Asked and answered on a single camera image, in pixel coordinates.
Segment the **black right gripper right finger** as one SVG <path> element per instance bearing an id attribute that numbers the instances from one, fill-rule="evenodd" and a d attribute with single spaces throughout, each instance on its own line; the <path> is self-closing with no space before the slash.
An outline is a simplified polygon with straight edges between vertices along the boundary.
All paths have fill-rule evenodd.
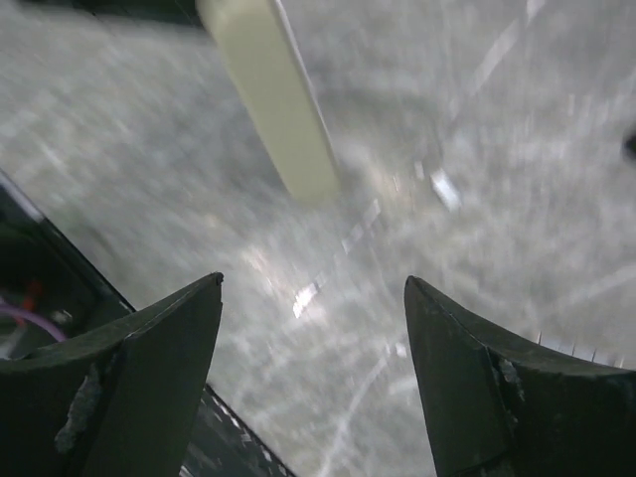
<path id="1" fill-rule="evenodd" d="M 631 476 L 635 374 L 554 351 L 410 276 L 404 311 L 440 476 Z"/>

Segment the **strip of staples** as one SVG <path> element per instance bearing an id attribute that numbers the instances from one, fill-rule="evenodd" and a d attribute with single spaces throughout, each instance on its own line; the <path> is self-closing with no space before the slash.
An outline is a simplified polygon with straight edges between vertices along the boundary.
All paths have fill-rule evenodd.
<path id="1" fill-rule="evenodd" d="M 442 169 L 435 171 L 430 176 L 430 181 L 434 193 L 449 211 L 456 211 L 461 207 L 458 190 Z"/>

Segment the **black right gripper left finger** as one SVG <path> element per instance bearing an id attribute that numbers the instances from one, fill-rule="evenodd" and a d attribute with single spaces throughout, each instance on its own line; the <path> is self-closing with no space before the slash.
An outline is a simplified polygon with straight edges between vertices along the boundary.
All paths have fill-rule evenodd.
<path id="1" fill-rule="evenodd" d="M 1 365 L 5 476 L 175 476 L 220 327 L 212 273 Z"/>

